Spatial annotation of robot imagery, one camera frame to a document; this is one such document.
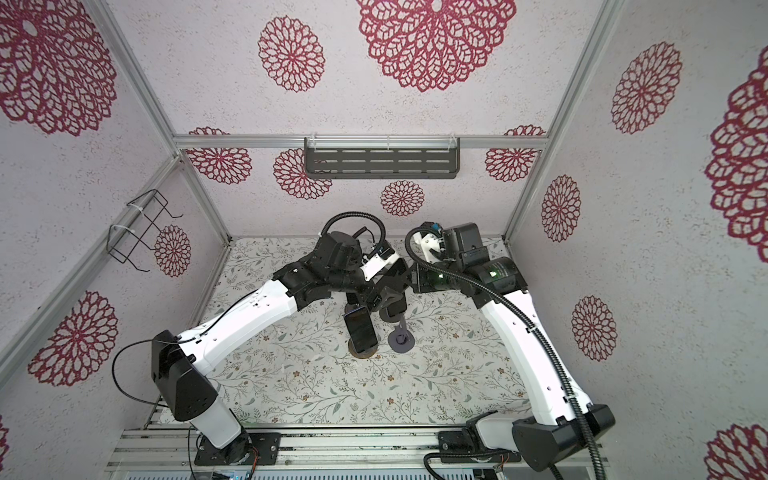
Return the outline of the black phone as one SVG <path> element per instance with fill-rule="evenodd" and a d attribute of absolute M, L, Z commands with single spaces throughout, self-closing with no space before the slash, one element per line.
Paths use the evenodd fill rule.
<path fill-rule="evenodd" d="M 408 304 L 405 296 L 380 310 L 380 318 L 386 323 L 399 323 L 405 318 Z"/>

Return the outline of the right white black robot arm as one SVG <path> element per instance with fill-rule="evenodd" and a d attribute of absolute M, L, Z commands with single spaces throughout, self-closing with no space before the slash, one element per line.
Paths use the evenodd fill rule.
<path fill-rule="evenodd" d="M 467 422 L 475 442 L 468 456 L 519 457 L 560 478 L 558 463 L 586 451 L 595 477 L 607 478 L 598 441 L 615 417 L 565 366 L 512 259 L 491 258 L 474 223 L 449 229 L 424 223 L 406 234 L 404 248 L 415 269 L 414 292 L 457 290 L 471 299 L 502 340 L 528 395 L 526 418 L 491 412 Z"/>

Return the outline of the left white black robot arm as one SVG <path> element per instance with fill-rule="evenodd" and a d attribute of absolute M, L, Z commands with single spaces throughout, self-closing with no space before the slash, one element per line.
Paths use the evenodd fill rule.
<path fill-rule="evenodd" d="M 351 316 L 396 304 L 407 276 L 407 263 L 387 241 L 379 218 L 358 211 L 337 214 L 308 254 L 220 315 L 178 335 L 164 330 L 149 339 L 151 379 L 174 419 L 201 434 L 214 463 L 241 464 L 254 456 L 253 442 L 209 374 L 267 327 L 335 292 L 352 298 Z"/>

